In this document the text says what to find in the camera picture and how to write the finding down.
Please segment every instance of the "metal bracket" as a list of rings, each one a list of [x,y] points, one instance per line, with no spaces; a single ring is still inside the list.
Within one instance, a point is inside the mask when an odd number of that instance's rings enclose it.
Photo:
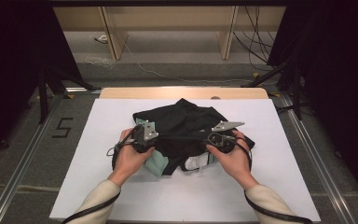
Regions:
[[[212,128],[213,133],[227,131],[238,126],[245,124],[245,122],[230,122],[230,121],[220,121],[214,128]]]
[[[154,122],[149,122],[149,120],[147,120],[142,125],[144,125],[144,128],[145,128],[145,131],[144,131],[144,140],[145,141],[148,141],[150,139],[158,137],[158,133],[154,129]]]

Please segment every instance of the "forearm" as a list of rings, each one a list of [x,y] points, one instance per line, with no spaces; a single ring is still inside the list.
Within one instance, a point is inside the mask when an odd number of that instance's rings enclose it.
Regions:
[[[272,189],[264,185],[255,185],[250,189],[246,190],[246,196],[255,203],[256,205],[267,209],[272,212],[286,214],[294,216],[295,214],[289,208],[289,206],[284,202],[284,200]],[[261,213],[255,211],[257,218],[261,224],[286,224],[286,223],[298,223],[298,222],[288,222],[284,220],[279,220],[274,217],[268,217]]]
[[[120,193],[120,187],[112,183],[110,180],[104,180],[101,182],[89,195],[86,197],[81,206],[76,210],[77,212],[84,211],[85,209],[91,208],[100,203],[104,203],[109,199],[117,196]],[[80,218],[76,218],[68,223],[79,224],[79,223],[95,223],[95,224],[104,224],[109,218],[113,209],[113,204],[108,205],[107,207],[93,212],[91,214],[85,215]]]

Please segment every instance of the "white fabric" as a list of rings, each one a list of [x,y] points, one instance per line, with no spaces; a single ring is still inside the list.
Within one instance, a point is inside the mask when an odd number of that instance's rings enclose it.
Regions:
[[[187,170],[196,170],[202,166],[208,165],[209,153],[205,152],[204,154],[197,157],[189,157],[185,162],[185,167]]]

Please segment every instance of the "wrist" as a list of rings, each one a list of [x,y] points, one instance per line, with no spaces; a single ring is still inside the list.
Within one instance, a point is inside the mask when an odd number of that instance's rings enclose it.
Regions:
[[[258,185],[257,180],[251,174],[237,176],[234,177],[234,179],[241,185],[241,187],[245,191]]]
[[[128,176],[115,170],[110,174],[110,176],[107,177],[108,180],[112,181],[117,186],[121,187],[128,179]]]

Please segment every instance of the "metal rail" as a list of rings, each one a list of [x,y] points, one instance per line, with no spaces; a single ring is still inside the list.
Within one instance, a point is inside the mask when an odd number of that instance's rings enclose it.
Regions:
[[[19,164],[17,165],[16,170],[14,171],[13,175],[7,182],[6,187],[0,196],[0,222],[2,221],[2,218],[4,217],[8,209],[8,206],[10,205],[14,195],[16,194],[18,185],[20,184],[23,177],[25,176],[25,173],[28,170],[32,158],[34,157],[34,154],[36,153],[37,148],[43,139],[46,128],[49,126],[51,122],[51,117],[54,114],[54,111],[58,107],[61,100],[62,100],[62,95],[55,95],[53,97],[50,107],[50,113],[48,114],[46,120],[37,127],[37,130],[34,133],[34,137],[32,138],[24,154],[22,155],[22,158]]]
[[[286,93],[282,94],[282,102],[285,106],[291,105],[291,100]],[[334,182],[333,178],[331,177],[330,173],[327,170],[327,167],[322,160],[321,155],[319,154],[316,146],[313,144],[310,135],[307,132],[302,120],[298,120],[294,111],[289,110],[289,117],[292,121],[293,125],[296,128],[298,136],[301,139],[301,142],[306,149],[310,160],[315,168],[316,173],[318,174],[321,182],[326,190],[327,195],[330,198],[330,201],[334,208],[336,209],[337,215],[341,220],[341,223],[344,224],[354,224],[356,223],[350,208],[348,207],[347,202],[345,201],[344,197],[342,196],[341,192],[339,191],[336,183]]]

